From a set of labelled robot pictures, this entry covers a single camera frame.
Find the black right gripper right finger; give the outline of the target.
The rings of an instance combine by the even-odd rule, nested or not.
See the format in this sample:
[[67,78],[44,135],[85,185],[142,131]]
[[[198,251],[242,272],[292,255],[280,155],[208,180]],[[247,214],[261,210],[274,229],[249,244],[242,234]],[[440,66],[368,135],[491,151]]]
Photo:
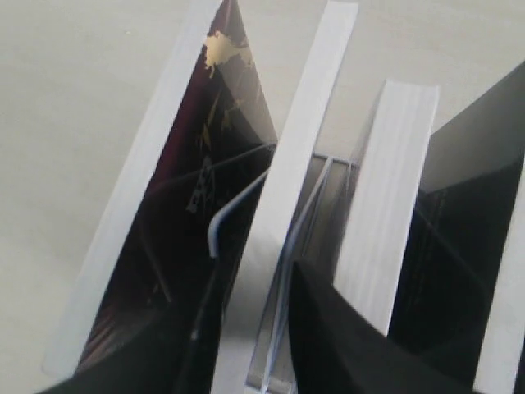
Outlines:
[[468,393],[378,332],[310,262],[293,264],[289,336],[301,393]]

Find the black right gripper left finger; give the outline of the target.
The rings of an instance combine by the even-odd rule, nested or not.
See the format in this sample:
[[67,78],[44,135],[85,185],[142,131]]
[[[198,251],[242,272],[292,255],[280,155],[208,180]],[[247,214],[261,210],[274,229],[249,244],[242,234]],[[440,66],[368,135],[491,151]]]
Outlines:
[[209,393],[223,300],[216,268],[186,306],[171,305],[123,347],[44,392]]

